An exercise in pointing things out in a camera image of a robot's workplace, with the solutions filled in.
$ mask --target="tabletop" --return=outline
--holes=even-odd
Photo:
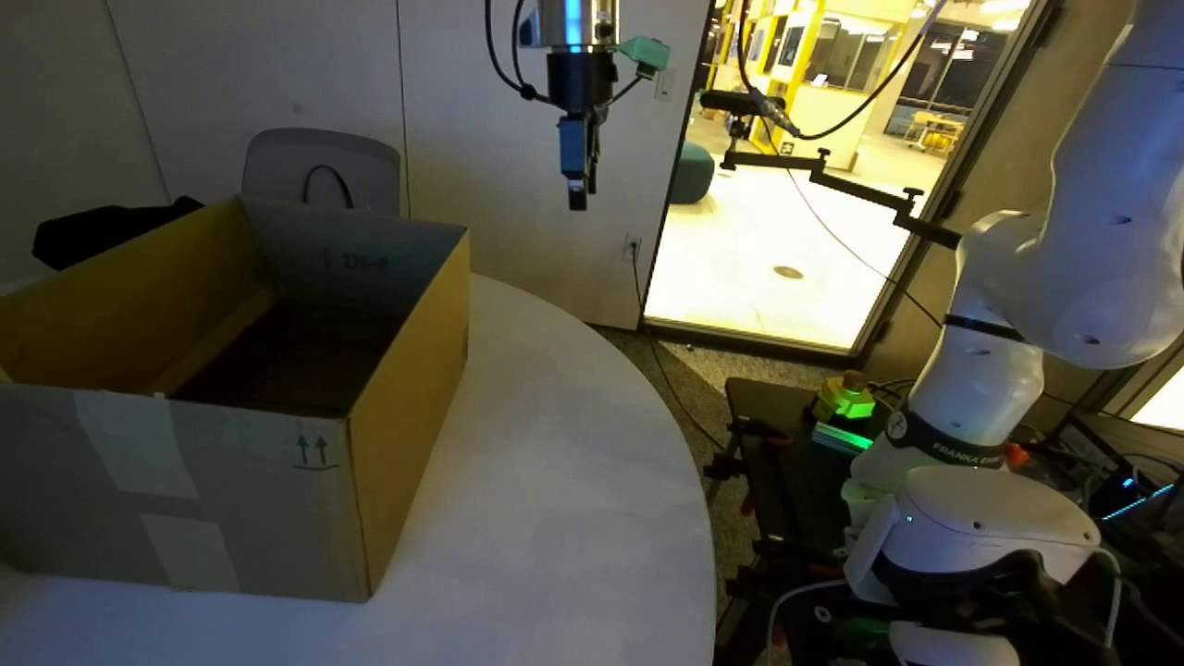
[[[0,663],[710,663],[710,521],[660,394],[596,331],[510,286],[473,278],[470,327],[369,602],[0,570]]]

